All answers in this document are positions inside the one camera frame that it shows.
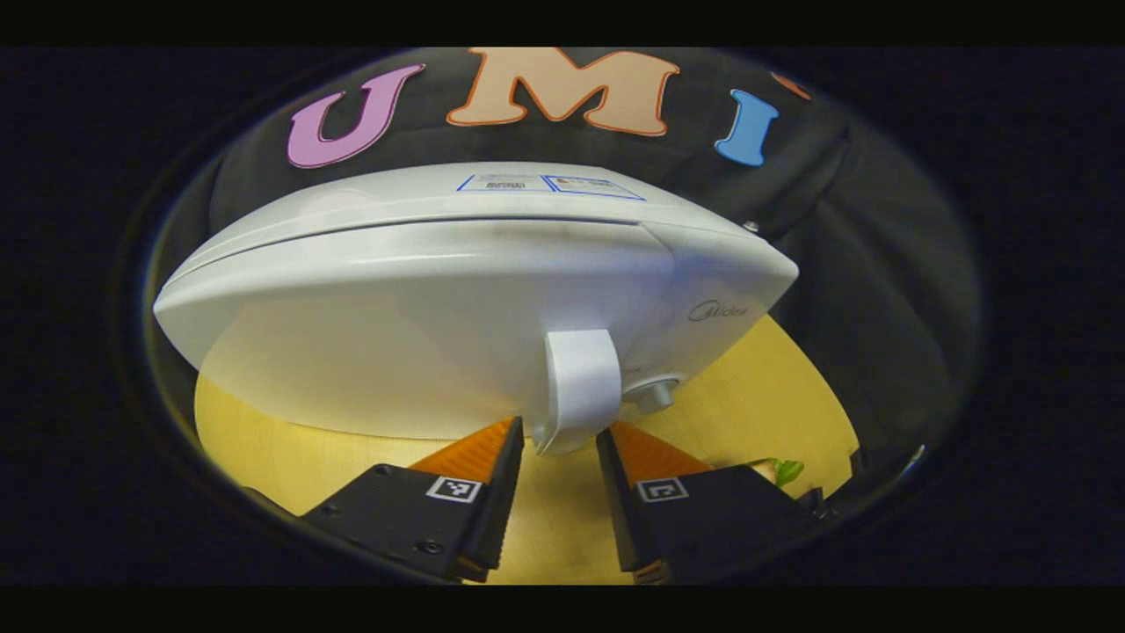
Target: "yellow table surface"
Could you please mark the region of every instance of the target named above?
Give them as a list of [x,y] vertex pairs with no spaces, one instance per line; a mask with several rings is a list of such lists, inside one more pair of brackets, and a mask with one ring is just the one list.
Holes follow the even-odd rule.
[[[763,458],[799,460],[784,490],[820,487],[830,496],[852,477],[858,449],[852,424],[801,350],[766,316],[718,362],[675,392],[675,406],[639,428],[723,468]],[[294,514],[305,514],[378,463],[408,467],[446,441],[370,437],[270,418],[205,377],[196,425],[207,454],[236,482]],[[597,451],[539,458],[524,446],[501,567],[489,585],[626,585]]]

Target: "orange letter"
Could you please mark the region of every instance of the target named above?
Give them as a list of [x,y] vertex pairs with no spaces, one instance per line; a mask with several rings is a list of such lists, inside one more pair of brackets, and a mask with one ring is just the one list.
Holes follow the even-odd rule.
[[558,48],[478,47],[469,52],[483,58],[468,102],[446,117],[453,125],[521,120],[528,109],[512,102],[515,84],[521,82],[551,120],[570,116],[604,90],[601,105],[585,115],[591,125],[645,136],[668,130],[660,120],[660,101],[668,75],[680,67],[664,60],[618,51],[579,69]]

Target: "midea logo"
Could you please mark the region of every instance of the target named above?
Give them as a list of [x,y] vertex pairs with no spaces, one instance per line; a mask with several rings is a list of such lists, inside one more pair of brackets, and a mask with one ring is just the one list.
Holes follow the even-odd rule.
[[741,316],[742,314],[746,314],[745,307],[723,306],[712,298],[692,307],[692,310],[687,313],[687,320],[703,322],[710,319],[711,316]]

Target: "blue letter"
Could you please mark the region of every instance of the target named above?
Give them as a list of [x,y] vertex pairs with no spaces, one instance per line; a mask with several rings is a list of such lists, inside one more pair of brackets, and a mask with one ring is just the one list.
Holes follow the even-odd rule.
[[726,138],[714,142],[714,148],[735,162],[759,166],[766,161],[762,144],[770,121],[777,118],[777,109],[744,90],[731,90],[730,96],[738,101],[735,124]]

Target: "black fabric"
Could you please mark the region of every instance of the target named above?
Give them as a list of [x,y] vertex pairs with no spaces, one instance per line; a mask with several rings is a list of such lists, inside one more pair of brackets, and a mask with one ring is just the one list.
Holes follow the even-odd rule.
[[[446,115],[465,105],[480,57],[465,48],[410,51],[360,67],[289,103],[205,168],[172,210],[155,280],[208,236],[287,193],[388,169],[465,161],[594,164],[650,182],[760,234],[801,266],[774,307],[774,319],[818,368],[856,428],[868,464],[901,461],[944,435],[966,398],[982,340],[981,287],[972,246],[953,202],[908,152],[855,112],[804,88],[811,101],[770,71],[734,54],[696,48],[630,48],[670,61],[665,89],[668,132],[641,137],[600,129],[582,114],[548,120],[520,87],[528,108],[514,124],[460,127]],[[614,48],[564,48],[584,66]],[[299,169],[287,161],[290,117],[330,93],[324,136],[350,132],[364,81],[414,63],[388,132],[343,162]],[[800,78],[791,78],[800,82]],[[714,148],[730,132],[745,90],[773,105],[760,166]],[[161,379],[190,394],[195,374],[160,343]]]

